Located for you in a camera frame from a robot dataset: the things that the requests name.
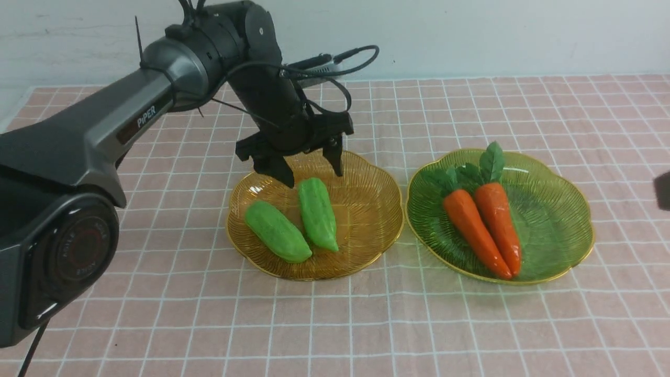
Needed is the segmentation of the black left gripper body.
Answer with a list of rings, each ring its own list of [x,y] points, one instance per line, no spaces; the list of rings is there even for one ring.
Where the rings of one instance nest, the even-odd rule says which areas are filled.
[[[240,160],[270,160],[319,149],[326,154],[341,152],[343,136],[354,133],[349,110],[326,110],[307,98],[299,85],[305,78],[335,84],[351,105],[349,91],[330,72],[278,63],[242,63],[228,71],[228,84],[259,129],[237,141],[235,153]]]

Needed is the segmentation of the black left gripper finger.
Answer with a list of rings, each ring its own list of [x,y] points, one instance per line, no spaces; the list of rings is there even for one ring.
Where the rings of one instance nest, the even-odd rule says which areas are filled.
[[[294,188],[293,170],[283,157],[253,157],[253,168],[258,174],[273,178],[290,189]]]
[[[323,157],[330,163],[333,172],[336,176],[342,177],[344,175],[342,169],[342,151],[343,151],[342,135],[333,136],[325,141],[322,148]]]

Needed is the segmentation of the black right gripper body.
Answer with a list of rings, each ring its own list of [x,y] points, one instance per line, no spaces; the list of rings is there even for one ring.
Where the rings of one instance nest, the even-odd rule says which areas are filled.
[[[670,172],[658,175],[653,180],[656,205],[664,212],[670,211]]]

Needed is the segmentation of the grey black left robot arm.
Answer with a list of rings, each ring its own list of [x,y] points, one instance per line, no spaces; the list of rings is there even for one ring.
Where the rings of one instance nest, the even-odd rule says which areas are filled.
[[[270,13],[251,1],[180,2],[184,19],[140,49],[139,68],[93,95],[1,138],[1,344],[17,345],[107,270],[127,204],[118,168],[163,115],[215,100],[230,84],[259,128],[235,153],[285,186],[285,161],[321,150],[342,176],[347,110],[325,110],[302,88],[326,56],[282,63]]]

